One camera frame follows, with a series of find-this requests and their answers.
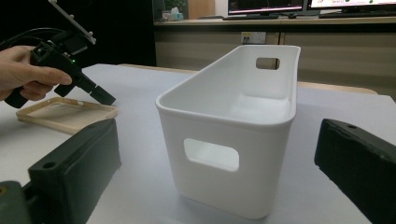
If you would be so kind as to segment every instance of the desk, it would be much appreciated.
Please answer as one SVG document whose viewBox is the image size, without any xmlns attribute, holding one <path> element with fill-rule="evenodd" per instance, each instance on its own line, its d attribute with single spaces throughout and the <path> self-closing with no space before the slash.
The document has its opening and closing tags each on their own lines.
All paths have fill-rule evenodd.
<svg viewBox="0 0 396 224">
<path fill-rule="evenodd" d="M 346 18 L 346 19 L 293 19 L 280 17 L 277 20 L 241 20 L 223 21 L 212 20 L 184 20 L 155 22 L 155 31 L 179 32 L 231 32 L 231 31 L 260 31 L 271 32 L 358 32 L 358 33 L 394 33 L 396 17 Z"/>
<path fill-rule="evenodd" d="M 83 72 L 117 98 L 122 162 L 89 224 L 370 223 L 314 164 L 314 155 L 324 118 L 357 125 L 396 145 L 396 104 L 390 97 L 299 87 L 274 211 L 248 220 L 185 199 L 175 189 L 155 99 L 190 75 L 105 64 Z M 94 102 L 78 88 L 67 97 Z M 0 181 L 18 180 L 24 185 L 29 181 L 27 168 L 70 135 L 19 122 L 17 110 L 5 103 L 0 111 Z"/>
</svg>

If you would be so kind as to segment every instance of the white plastic bin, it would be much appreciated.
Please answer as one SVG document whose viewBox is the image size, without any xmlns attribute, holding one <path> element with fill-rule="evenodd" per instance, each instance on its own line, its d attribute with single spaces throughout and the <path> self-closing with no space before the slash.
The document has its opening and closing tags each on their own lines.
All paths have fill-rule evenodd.
<svg viewBox="0 0 396 224">
<path fill-rule="evenodd" d="M 241 46 L 157 98 L 181 195 L 241 217 L 271 212 L 299 55 L 295 46 Z M 278 68 L 258 68 L 261 58 L 278 59 Z"/>
</svg>

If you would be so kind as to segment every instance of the monitor screen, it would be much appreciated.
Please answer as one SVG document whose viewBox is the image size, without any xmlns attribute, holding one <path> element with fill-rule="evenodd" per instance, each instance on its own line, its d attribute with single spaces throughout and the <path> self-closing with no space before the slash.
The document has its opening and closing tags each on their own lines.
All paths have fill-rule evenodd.
<svg viewBox="0 0 396 224">
<path fill-rule="evenodd" d="M 304 0 L 228 0 L 228 15 L 301 11 L 303 3 Z"/>
<path fill-rule="evenodd" d="M 395 9 L 396 0 L 309 0 L 308 9 Z"/>
</svg>

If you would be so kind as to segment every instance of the white table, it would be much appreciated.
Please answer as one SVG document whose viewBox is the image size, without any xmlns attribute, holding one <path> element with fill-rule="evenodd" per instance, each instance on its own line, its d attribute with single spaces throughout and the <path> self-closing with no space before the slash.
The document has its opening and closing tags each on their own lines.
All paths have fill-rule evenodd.
<svg viewBox="0 0 396 224">
<path fill-rule="evenodd" d="M 370 223 L 314 164 L 314 155 L 324 118 L 351 123 L 396 145 L 396 104 L 390 97 L 299 87 L 274 211 L 249 220 L 188 200 L 175 189 L 155 99 L 190 75 L 105 64 L 83 71 L 117 98 L 122 162 L 88 223 Z M 79 88 L 67 97 L 95 102 Z M 0 103 L 0 111 L 0 181 L 24 185 L 27 169 L 70 135 L 17 121 L 17 109 L 6 103 Z"/>
</svg>

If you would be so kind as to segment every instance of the rectangular cutout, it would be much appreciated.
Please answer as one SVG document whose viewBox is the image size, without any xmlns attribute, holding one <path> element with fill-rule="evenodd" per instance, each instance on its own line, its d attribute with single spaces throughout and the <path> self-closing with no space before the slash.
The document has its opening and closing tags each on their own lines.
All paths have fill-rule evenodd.
<svg viewBox="0 0 396 224">
<path fill-rule="evenodd" d="M 279 64 L 280 60 L 278 58 L 258 58 L 256 60 L 256 67 L 258 69 L 277 70 Z"/>
<path fill-rule="evenodd" d="M 229 172 L 239 168 L 239 154 L 231 148 L 187 138 L 184 149 L 190 161 L 209 165 Z"/>
</svg>

